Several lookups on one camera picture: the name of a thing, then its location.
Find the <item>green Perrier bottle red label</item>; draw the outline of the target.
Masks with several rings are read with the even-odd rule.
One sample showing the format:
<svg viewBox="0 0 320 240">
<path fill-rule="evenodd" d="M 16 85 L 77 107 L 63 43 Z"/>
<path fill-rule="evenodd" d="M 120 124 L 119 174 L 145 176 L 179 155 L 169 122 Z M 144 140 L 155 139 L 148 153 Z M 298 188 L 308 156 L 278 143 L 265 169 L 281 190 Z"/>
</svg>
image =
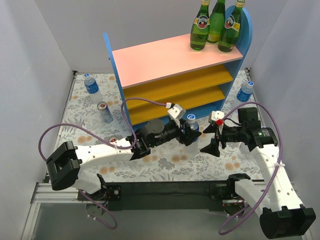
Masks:
<svg viewBox="0 0 320 240">
<path fill-rule="evenodd" d="M 245 6 L 244 0 L 237 0 L 234 10 L 227 18 L 220 33 L 218 49 L 222 52 L 230 52 L 235 47 L 240 34 L 242 10 Z"/>
</svg>

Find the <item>green Perrier bottle yellow label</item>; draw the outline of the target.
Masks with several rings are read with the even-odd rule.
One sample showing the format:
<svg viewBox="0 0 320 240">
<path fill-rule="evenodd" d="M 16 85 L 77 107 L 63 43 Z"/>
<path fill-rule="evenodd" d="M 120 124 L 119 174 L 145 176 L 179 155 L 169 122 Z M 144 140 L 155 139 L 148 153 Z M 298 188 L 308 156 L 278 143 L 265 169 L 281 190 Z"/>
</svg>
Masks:
<svg viewBox="0 0 320 240">
<path fill-rule="evenodd" d="M 202 0 L 190 32 L 190 47 L 196 51 L 205 48 L 210 28 L 210 0 Z"/>
</svg>

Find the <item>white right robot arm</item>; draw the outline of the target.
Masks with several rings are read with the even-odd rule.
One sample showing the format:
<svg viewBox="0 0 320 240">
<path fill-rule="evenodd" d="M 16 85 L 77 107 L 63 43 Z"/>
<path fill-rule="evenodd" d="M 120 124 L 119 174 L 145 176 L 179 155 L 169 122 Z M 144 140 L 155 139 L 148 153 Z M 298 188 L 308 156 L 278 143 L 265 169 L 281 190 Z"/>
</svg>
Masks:
<svg viewBox="0 0 320 240">
<path fill-rule="evenodd" d="M 214 137 L 200 151 L 216 157 L 227 143 L 243 143 L 258 164 L 266 182 L 264 190 L 256 187 L 245 173 L 232 174 L 226 181 L 227 195 L 232 199 L 243 198 L 250 209 L 235 213 L 242 224 L 252 214 L 259 217 L 263 234 L 268 239 L 303 236 L 316 220 L 313 208 L 305 207 L 295 192 L 282 162 L 283 149 L 279 134 L 269 127 L 262 127 L 255 107 L 238 110 L 239 126 L 227 126 L 225 114 L 212 111 L 205 133 Z"/>
</svg>

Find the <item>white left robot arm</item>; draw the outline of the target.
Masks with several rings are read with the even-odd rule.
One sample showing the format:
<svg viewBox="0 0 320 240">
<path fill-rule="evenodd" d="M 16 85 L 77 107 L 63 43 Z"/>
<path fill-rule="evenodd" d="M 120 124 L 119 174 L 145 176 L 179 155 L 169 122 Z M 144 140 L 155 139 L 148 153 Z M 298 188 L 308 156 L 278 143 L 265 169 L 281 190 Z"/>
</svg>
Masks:
<svg viewBox="0 0 320 240">
<path fill-rule="evenodd" d="M 184 120 L 177 126 L 174 120 L 164 123 L 160 119 L 149 121 L 138 128 L 135 134 L 107 144 L 76 146 L 72 141 L 60 145 L 47 159 L 51 187 L 54 191 L 69 187 L 83 190 L 95 200 L 106 196 L 106 185 L 102 177 L 88 169 L 113 162 L 128 162 L 141 159 L 151 153 L 151 149 L 173 139 L 185 146 L 191 145 L 201 133 L 192 129 Z"/>
</svg>

